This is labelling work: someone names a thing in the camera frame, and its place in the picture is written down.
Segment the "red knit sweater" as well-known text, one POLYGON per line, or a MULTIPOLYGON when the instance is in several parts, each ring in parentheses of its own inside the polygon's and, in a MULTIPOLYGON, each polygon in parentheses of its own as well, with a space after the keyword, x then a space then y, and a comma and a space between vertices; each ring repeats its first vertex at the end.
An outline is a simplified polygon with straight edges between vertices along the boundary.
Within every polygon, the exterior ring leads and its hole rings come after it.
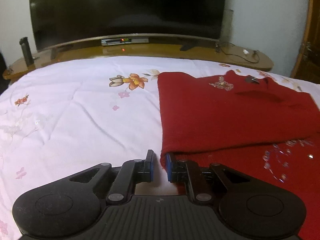
POLYGON ((178 160, 221 163, 284 188, 306 205, 303 239, 319 239, 319 109, 308 93, 230 70, 158 77, 163 143, 178 160))

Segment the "white floral bed sheet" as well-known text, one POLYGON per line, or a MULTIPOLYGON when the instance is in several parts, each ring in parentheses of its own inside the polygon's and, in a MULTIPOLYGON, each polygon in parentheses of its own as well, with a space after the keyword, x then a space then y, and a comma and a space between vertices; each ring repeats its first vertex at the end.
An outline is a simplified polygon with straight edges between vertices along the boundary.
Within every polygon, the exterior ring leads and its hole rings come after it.
POLYGON ((155 181, 140 194, 176 194, 161 163, 163 128, 158 77, 195 78, 234 71, 308 93, 319 109, 319 85, 234 64, 158 57, 75 60, 37 69, 1 94, 1 239, 19 239, 14 201, 26 191, 99 163, 119 166, 157 156, 155 181))

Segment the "black chair back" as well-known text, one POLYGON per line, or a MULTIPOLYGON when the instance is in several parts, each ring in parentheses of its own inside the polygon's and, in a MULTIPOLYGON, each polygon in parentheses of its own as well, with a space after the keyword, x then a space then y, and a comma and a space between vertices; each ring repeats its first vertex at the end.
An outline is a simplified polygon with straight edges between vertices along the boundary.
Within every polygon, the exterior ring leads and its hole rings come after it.
POLYGON ((3 77, 4 71, 7 69, 7 64, 4 60, 2 53, 0 52, 0 94, 2 94, 9 86, 10 80, 6 80, 3 77))

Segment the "brown wooden door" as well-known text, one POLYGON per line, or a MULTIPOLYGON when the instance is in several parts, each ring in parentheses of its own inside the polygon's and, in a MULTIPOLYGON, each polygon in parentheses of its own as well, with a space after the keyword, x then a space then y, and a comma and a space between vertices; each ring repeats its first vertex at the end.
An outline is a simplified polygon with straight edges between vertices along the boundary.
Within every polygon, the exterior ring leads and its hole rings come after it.
POLYGON ((319 84, 319 0, 309 0, 304 35, 290 77, 319 84))

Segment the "wooden tv shelf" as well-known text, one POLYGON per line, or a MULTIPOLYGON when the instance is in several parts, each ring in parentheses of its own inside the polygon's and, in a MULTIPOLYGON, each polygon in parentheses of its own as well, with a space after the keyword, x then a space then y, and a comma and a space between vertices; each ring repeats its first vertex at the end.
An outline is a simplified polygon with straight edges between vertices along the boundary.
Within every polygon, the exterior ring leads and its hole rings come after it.
POLYGON ((52 49, 35 54, 35 62, 29 67, 27 67, 23 58, 17 60, 4 71, 3 77, 6 80, 14 81, 37 68, 59 62, 122 55, 215 61, 266 72, 270 71, 274 66, 273 61, 264 53, 248 49, 249 54, 245 55, 243 53, 244 48, 230 44, 222 48, 218 46, 215 48, 193 47, 186 51, 182 51, 181 48, 182 46, 177 44, 143 43, 79 49, 52 49))

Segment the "silver set-top box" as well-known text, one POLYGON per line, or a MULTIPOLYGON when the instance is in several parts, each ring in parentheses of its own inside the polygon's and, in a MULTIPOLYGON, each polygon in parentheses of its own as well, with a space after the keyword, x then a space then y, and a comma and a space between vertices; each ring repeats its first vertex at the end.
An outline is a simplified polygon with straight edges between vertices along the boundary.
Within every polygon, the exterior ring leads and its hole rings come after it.
POLYGON ((117 46, 117 45, 125 45, 125 44, 143 44, 149 43, 149 38, 110 38, 110 39, 102 39, 102 46, 117 46))

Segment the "dark grey bottle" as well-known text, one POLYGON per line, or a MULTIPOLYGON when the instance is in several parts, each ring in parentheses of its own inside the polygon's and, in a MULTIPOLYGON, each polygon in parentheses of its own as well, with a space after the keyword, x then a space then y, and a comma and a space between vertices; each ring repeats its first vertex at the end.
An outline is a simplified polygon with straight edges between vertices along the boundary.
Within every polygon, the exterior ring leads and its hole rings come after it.
POLYGON ((19 44, 21 46, 22 53, 23 53, 23 56, 24 56, 24 60, 25 60, 25 63, 27 65, 27 67, 33 65, 34 64, 34 59, 33 59, 32 53, 31 53, 31 49, 30 49, 30 46, 29 46, 28 38, 27 37, 21 38, 20 41, 19 41, 19 44))

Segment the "large black curved television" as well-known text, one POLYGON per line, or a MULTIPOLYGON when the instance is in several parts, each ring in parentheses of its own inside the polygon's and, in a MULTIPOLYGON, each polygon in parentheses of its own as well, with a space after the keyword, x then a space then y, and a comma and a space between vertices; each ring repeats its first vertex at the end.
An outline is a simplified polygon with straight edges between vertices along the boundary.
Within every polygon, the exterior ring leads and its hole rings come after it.
POLYGON ((100 36, 172 34, 217 39, 225 0, 29 0, 38 50, 100 36))

